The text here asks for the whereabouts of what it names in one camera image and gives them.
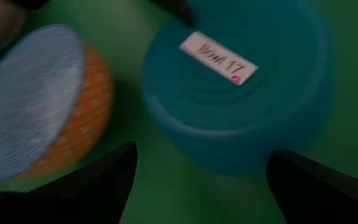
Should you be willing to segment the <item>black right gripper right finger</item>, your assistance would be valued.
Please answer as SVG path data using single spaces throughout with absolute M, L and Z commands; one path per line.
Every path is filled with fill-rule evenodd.
M 358 224 L 358 179 L 288 150 L 271 153 L 268 187 L 287 224 Z

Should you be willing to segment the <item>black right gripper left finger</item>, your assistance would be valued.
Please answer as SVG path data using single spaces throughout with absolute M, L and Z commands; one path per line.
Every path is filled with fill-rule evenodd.
M 119 224 L 137 161 L 129 141 L 29 192 L 0 191 L 0 224 Z

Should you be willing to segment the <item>white paper label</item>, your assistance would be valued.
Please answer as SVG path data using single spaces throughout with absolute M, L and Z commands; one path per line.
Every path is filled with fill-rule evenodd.
M 242 85 L 259 69 L 200 31 L 190 34 L 179 45 L 179 49 L 235 85 Z

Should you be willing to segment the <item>teal plastic bowl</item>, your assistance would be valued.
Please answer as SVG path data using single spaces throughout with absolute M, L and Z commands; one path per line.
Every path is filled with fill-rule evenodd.
M 334 98 L 333 40 L 313 0 L 148 0 L 171 14 L 144 59 L 151 119 L 196 165 L 263 170 L 276 150 L 303 151 Z M 235 85 L 179 49 L 200 31 L 259 69 Z

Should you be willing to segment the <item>yellow patterned ceramic bowl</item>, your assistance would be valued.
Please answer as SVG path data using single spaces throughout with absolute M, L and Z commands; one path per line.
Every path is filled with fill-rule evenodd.
M 99 52 L 73 28 L 29 33 L 0 61 L 0 179 L 66 169 L 104 133 L 114 82 Z

